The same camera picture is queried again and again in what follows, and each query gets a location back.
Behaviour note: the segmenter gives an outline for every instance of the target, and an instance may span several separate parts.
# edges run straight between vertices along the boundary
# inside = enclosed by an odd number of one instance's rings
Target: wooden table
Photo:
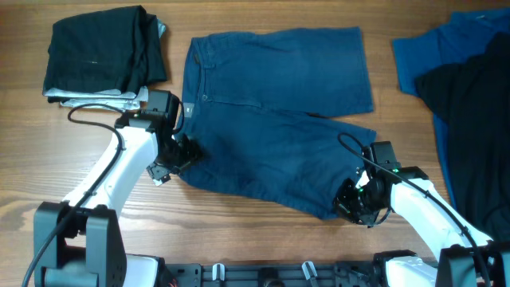
[[[69,110],[48,104],[41,95],[52,24],[75,14],[127,5],[86,2],[49,0],[42,5],[4,0],[0,4],[0,286],[19,285],[33,256],[35,209],[41,201],[59,202],[71,191],[111,138],[100,128],[69,123]],[[360,26],[375,111],[338,120],[373,128],[378,140],[390,140],[402,165],[419,166],[447,198],[432,114],[421,100],[399,92],[390,40],[425,33],[447,22],[454,10],[509,5],[483,0],[156,0],[143,6],[168,27],[162,45],[170,79],[156,88],[168,88],[179,96],[192,37],[231,30],[267,33],[294,27]],[[90,111],[77,116],[110,124],[117,117]],[[375,252],[396,249],[431,257],[411,226],[397,215],[367,230],[340,219],[322,222],[272,202],[200,191],[176,176],[155,187],[142,175],[123,209],[120,227],[128,253],[157,255],[174,263],[334,262],[370,259]]]

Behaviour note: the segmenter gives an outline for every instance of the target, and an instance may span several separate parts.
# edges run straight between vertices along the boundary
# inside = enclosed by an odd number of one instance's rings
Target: garment sleeve
[[[403,92],[417,96],[414,79],[442,65],[437,29],[415,38],[393,40],[398,83]]]
[[[446,124],[449,122],[452,97],[456,92],[456,79],[461,67],[462,64],[443,65],[414,81],[418,95]]]

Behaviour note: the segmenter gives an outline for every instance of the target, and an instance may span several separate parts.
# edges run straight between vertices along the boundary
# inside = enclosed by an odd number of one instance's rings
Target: clothing
[[[403,92],[417,96],[414,79],[443,64],[463,63],[481,54],[498,32],[510,33],[510,9],[452,14],[449,23],[416,38],[393,40],[398,82]],[[450,182],[448,125],[434,115],[437,155],[453,207],[457,191]]]
[[[416,79],[418,95],[449,126],[457,209],[496,240],[510,239],[510,34],[485,54]]]
[[[146,86],[167,79],[159,47],[165,29],[142,6],[60,20],[53,25],[43,95],[67,105],[93,98],[139,108]]]
[[[194,38],[182,98],[182,133],[206,154],[181,175],[184,181],[319,218],[337,217],[333,198],[363,165],[338,143],[338,133],[363,144],[375,140],[372,130],[309,115],[373,110],[358,28]]]

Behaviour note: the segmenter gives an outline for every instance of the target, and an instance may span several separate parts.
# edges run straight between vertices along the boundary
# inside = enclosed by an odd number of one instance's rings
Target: dark blue fabric
[[[449,23],[420,37],[393,40],[400,89],[417,96],[416,77],[441,65],[463,63],[468,57],[482,54],[498,32],[510,32],[510,9],[455,12]],[[446,160],[448,125],[436,115],[433,121],[437,155],[453,207],[456,207]]]
[[[363,165],[337,134],[375,140],[372,130],[309,115],[373,110],[358,28],[194,38],[182,99],[182,133],[206,153],[181,175],[184,181],[319,218],[337,217],[333,198]]]

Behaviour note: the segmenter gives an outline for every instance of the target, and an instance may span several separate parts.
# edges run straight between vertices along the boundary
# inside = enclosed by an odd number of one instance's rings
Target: black cloth
[[[415,84],[449,125],[458,212],[493,239],[510,240],[510,34],[497,34],[485,54],[443,65]]]
[[[77,15],[53,24],[43,92],[119,90],[166,81],[158,20],[142,6]]]

